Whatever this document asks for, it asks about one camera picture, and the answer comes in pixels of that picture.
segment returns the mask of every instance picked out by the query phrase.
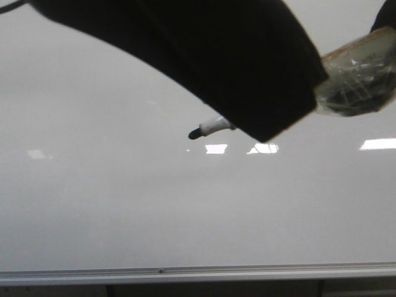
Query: whiteboard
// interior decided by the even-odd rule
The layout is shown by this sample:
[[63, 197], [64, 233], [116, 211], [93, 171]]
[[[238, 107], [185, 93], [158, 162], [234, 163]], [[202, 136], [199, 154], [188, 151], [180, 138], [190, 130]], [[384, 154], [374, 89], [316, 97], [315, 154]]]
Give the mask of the whiteboard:
[[[324, 54], [368, 33], [384, 1], [286, 2]], [[0, 17], [0, 78], [0, 284], [171, 267], [396, 275], [396, 150], [362, 150], [396, 138], [396, 104], [310, 114], [267, 146], [241, 131], [191, 141], [213, 110], [28, 6]]]

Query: black sleeve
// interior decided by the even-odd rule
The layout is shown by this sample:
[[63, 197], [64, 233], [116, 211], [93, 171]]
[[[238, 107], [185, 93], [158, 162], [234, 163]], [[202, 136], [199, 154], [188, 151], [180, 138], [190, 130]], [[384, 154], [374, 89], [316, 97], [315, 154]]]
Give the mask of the black sleeve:
[[281, 0], [31, 0], [168, 75], [259, 141], [316, 107], [327, 78]]
[[377, 19], [371, 31], [390, 26], [396, 29], [396, 0], [386, 0], [377, 15]]

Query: dark object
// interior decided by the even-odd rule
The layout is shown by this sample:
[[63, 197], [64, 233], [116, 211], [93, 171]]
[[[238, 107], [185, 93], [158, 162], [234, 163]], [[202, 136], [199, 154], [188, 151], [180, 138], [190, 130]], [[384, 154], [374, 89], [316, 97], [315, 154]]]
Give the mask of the dark object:
[[386, 0], [377, 15], [377, 19], [371, 31], [390, 26], [396, 29], [396, 0]]
[[281, 0], [29, 0], [170, 76], [259, 141], [316, 107], [321, 59]]
[[25, 0], [18, 0], [18, 1], [14, 1], [10, 4], [7, 4], [5, 6], [1, 6], [0, 14], [4, 14], [6, 12], [13, 11], [14, 9], [24, 5], [25, 3], [26, 3]]

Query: metal ledge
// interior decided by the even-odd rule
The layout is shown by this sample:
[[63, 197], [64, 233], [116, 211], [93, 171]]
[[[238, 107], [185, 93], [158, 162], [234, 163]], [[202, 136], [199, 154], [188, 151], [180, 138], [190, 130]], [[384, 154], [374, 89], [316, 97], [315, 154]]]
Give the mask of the metal ledge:
[[0, 272], [0, 286], [394, 277], [394, 263]]

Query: clear tape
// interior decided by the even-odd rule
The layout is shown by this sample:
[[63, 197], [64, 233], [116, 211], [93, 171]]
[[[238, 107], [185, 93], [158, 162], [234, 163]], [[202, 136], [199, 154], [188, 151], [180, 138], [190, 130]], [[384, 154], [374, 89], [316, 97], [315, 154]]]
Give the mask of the clear tape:
[[322, 58], [329, 79], [315, 89], [317, 111], [356, 116], [394, 99], [396, 31], [385, 27]]

